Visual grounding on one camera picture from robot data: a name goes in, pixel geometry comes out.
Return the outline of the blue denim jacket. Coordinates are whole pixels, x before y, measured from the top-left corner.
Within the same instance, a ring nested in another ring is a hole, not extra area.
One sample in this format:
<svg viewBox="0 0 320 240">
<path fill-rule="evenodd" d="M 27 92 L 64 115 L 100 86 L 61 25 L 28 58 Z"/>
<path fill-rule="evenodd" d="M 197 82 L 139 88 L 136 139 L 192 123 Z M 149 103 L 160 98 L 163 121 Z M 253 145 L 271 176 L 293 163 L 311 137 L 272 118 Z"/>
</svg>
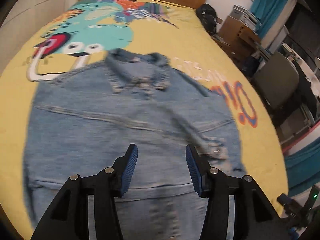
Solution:
<svg viewBox="0 0 320 240">
<path fill-rule="evenodd" d="M 24 149 L 24 199 L 33 226 L 72 174 L 97 174 L 130 144 L 138 160 L 116 201 L 125 239 L 198 239 L 207 200 L 194 191 L 185 148 L 242 177 L 241 142 L 224 98 L 158 53 L 122 49 L 41 81 Z"/>
</svg>

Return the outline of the grey desk chair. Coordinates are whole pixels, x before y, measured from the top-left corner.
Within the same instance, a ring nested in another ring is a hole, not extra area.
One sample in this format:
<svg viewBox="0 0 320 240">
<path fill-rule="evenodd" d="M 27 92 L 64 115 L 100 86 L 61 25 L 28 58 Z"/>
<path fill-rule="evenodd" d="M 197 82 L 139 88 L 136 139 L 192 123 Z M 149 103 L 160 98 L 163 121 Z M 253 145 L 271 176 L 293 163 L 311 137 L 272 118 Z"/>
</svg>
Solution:
<svg viewBox="0 0 320 240">
<path fill-rule="evenodd" d="M 277 110 L 298 87 L 299 74 L 287 57 L 275 52 L 254 74 L 253 84 L 271 109 Z"/>
</svg>

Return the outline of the wooden nightstand drawers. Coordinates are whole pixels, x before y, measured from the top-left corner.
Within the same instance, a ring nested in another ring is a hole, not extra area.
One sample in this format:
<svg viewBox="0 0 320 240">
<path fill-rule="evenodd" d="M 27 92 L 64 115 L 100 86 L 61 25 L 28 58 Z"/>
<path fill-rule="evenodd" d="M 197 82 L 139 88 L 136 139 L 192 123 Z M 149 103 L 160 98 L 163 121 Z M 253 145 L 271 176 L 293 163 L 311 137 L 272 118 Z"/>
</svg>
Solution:
<svg viewBox="0 0 320 240">
<path fill-rule="evenodd" d="M 231 16 L 227 16 L 213 39 L 235 64 L 243 63 L 260 44 L 260 38 L 252 29 Z"/>
</svg>

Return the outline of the yellow dinosaur bedspread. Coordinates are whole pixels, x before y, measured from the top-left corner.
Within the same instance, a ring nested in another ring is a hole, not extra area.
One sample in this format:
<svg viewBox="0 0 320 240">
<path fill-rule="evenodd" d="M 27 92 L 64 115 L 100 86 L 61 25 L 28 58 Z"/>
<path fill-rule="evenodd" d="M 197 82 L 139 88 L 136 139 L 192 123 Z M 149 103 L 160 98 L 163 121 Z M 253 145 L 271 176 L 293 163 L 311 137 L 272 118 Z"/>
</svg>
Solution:
<svg viewBox="0 0 320 240">
<path fill-rule="evenodd" d="M 29 238 L 63 183 L 138 146 L 117 200 L 125 239 L 198 239 L 207 201 L 185 147 L 251 174 L 277 212 L 285 164 L 259 96 L 190 8 L 81 0 L 27 41 L 1 75 L 1 205 Z"/>
</svg>

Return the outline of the grey storage box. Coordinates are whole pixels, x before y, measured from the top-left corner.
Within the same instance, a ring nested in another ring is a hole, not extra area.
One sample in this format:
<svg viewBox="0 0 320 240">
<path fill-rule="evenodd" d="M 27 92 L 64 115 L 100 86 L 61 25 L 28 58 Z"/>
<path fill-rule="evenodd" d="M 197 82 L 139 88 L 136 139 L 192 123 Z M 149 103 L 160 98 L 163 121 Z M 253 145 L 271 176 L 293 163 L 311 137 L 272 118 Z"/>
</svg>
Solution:
<svg viewBox="0 0 320 240">
<path fill-rule="evenodd" d="M 247 27 L 252 30 L 255 30 L 259 20 L 246 8 L 233 5 L 233 9 L 231 10 L 230 16 L 242 23 L 244 23 Z"/>
</svg>

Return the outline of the black backpack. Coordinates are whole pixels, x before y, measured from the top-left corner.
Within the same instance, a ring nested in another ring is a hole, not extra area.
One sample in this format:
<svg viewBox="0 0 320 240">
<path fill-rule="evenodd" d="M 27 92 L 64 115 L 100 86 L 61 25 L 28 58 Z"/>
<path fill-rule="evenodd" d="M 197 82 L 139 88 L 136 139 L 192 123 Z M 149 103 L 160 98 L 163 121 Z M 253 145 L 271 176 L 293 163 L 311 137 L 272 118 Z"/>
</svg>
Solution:
<svg viewBox="0 0 320 240">
<path fill-rule="evenodd" d="M 217 14 L 215 9 L 209 4 L 202 4 L 196 9 L 196 16 L 209 35 L 216 34 Z"/>
</svg>

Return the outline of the teal curtain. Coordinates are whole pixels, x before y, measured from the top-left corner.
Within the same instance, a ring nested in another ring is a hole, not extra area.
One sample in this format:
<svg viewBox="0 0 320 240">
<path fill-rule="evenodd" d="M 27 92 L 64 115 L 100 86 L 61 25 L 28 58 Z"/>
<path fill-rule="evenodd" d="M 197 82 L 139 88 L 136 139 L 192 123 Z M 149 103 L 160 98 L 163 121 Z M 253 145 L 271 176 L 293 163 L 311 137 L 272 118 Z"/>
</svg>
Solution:
<svg viewBox="0 0 320 240">
<path fill-rule="evenodd" d="M 274 26 L 281 13 L 284 11 L 284 23 L 293 11 L 297 0 L 254 0 L 249 11 L 259 21 L 256 33 L 262 40 Z"/>
</svg>

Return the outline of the white wardrobe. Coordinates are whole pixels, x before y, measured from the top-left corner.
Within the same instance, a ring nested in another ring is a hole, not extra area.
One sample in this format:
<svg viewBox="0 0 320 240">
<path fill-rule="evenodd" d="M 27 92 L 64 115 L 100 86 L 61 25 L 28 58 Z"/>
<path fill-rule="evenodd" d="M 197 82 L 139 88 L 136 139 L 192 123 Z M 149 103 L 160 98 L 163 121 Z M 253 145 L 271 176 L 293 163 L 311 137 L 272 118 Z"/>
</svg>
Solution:
<svg viewBox="0 0 320 240">
<path fill-rule="evenodd" d="M 18 0 L 1 25 L 1 72 L 40 28 L 78 0 Z"/>
</svg>

